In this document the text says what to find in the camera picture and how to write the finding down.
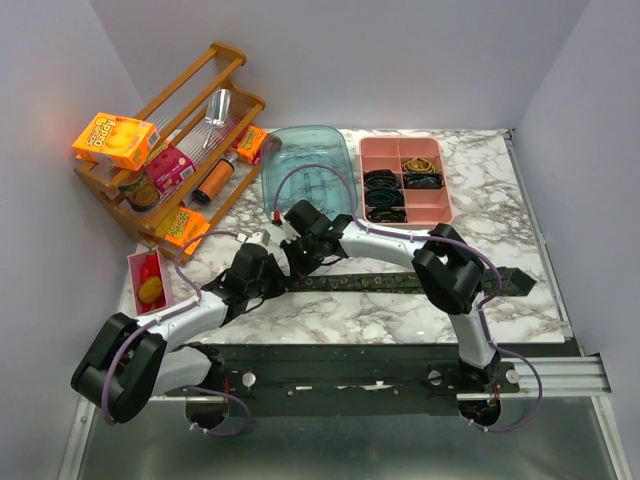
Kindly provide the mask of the teal transparent plastic tray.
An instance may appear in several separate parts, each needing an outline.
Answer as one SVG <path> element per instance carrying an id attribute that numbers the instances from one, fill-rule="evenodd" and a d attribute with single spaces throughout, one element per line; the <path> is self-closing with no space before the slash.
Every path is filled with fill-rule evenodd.
<path id="1" fill-rule="evenodd" d="M 261 186 L 268 219 L 308 201 L 333 220 L 351 214 L 350 193 L 357 192 L 344 136 L 324 125 L 270 132 L 260 150 Z"/>

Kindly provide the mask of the dark patterned necktie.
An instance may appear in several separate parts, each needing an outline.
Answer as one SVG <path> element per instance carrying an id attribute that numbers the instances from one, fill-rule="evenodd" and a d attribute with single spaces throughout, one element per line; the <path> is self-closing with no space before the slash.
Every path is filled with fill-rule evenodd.
<path id="1" fill-rule="evenodd" d="M 501 285 L 495 275 L 486 270 L 482 280 L 486 296 L 526 297 L 536 285 L 536 280 L 519 268 L 499 267 Z M 422 286 L 415 273 L 387 272 L 369 274 L 341 274 L 309 276 L 294 281 L 289 292 L 368 292 L 418 294 Z"/>

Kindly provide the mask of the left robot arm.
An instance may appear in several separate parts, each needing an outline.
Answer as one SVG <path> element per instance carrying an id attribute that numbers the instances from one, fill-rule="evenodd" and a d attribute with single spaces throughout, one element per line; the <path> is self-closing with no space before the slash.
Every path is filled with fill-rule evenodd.
<path id="1" fill-rule="evenodd" d="M 231 266 L 189 300 L 157 314 L 110 316 L 74 371 L 71 388 L 100 407 L 108 422 L 126 423 L 146 406 L 158 380 L 169 376 L 162 365 L 186 341 L 247 313 L 254 299 L 284 294 L 286 283 L 272 253 L 245 243 Z"/>

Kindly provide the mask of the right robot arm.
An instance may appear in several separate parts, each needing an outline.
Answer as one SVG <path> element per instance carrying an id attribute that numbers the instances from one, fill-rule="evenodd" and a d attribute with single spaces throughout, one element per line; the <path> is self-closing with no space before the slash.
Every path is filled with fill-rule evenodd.
<path id="1" fill-rule="evenodd" d="M 367 258 L 411 268 L 424 294 L 449 316 L 459 347 L 460 379 L 480 392 L 496 380 L 500 354 L 483 312 L 486 258 L 456 230 L 439 224 L 431 231 L 383 227 L 346 214 L 331 220 L 309 202 L 296 203 L 274 222 L 293 275 L 306 276 L 328 257 Z"/>

